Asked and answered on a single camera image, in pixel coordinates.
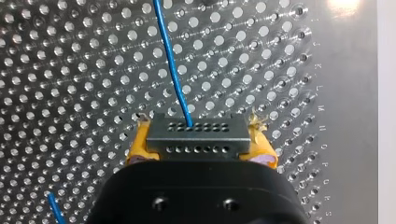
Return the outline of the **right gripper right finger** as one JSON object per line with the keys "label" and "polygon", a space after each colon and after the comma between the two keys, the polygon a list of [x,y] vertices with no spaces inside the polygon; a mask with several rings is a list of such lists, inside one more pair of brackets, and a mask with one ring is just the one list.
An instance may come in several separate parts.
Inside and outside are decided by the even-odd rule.
{"label": "right gripper right finger", "polygon": [[268,130],[267,120],[267,116],[260,116],[255,109],[252,109],[247,124],[250,145],[247,153],[240,154],[239,159],[241,161],[256,162],[271,169],[276,169],[278,166],[278,156],[264,134]]}

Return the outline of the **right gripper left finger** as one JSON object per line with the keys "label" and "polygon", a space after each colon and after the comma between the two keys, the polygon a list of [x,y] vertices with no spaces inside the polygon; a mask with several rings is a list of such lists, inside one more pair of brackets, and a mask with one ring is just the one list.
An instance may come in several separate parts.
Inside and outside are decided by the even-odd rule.
{"label": "right gripper left finger", "polygon": [[160,155],[157,152],[149,152],[147,137],[149,134],[150,118],[144,113],[137,115],[137,131],[126,156],[126,165],[131,165],[143,161],[158,161]]}

